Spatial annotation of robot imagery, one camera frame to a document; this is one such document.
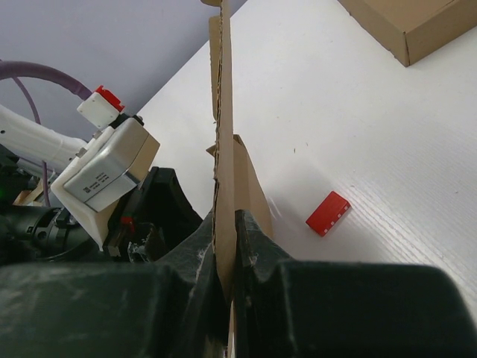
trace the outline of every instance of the white table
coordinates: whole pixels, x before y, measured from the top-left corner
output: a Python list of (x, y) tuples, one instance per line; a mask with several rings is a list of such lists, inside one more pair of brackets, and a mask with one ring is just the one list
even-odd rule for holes
[[(235, 131), (276, 242), (297, 259), (441, 267), (477, 317), (477, 29), (407, 69), (334, 0), (248, 0), (232, 32)], [(140, 114), (154, 164), (204, 216), (208, 44)], [(305, 220), (332, 189), (353, 209), (321, 239)]]

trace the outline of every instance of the white tube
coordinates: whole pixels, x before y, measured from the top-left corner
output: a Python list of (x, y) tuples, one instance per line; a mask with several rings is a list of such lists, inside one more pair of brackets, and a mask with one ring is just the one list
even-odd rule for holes
[(63, 171), (86, 143), (42, 127), (0, 104), (0, 144)]

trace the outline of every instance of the red block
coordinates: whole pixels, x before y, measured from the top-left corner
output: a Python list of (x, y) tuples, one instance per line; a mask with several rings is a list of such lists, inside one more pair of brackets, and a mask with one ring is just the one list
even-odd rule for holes
[(306, 224), (323, 237), (349, 208), (351, 205), (348, 200), (336, 192), (330, 192), (323, 203), (306, 220)]

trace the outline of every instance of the wire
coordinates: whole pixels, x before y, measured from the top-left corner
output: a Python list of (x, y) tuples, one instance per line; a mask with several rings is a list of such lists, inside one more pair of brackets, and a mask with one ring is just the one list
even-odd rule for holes
[(23, 61), (3, 61), (0, 63), (0, 81), (18, 77), (39, 78), (59, 84), (83, 101), (87, 100), (92, 94), (80, 81), (52, 67)]
[[(35, 118), (35, 122), (38, 125), (42, 125), (42, 122), (40, 120), (40, 115), (38, 114), (38, 109), (37, 106), (35, 105), (35, 102), (33, 101), (30, 93), (28, 92), (27, 88), (25, 85), (17, 78), (17, 77), (12, 77), (13, 81), (16, 83), (16, 85), (20, 88), (20, 90), (23, 92), (23, 95), (28, 101), (28, 104), (30, 105), (31, 112), (33, 112), (33, 117)], [(46, 167), (46, 162), (42, 161), (42, 182), (43, 182), (43, 197), (45, 198), (45, 205), (47, 207), (51, 206), (50, 203), (50, 197), (48, 194), (48, 168)]]

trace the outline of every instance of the gray wall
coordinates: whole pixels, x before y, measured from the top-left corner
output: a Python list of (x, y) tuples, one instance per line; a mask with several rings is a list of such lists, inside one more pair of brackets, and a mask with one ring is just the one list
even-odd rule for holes
[[(231, 1), (233, 10), (245, 2)], [(0, 0), (0, 58), (53, 66), (91, 90), (103, 84), (135, 113), (208, 40), (217, 12), (200, 0)], [(90, 138), (79, 98), (45, 81), (24, 84), (44, 125)], [(0, 103), (32, 118), (12, 81), (0, 81)]]

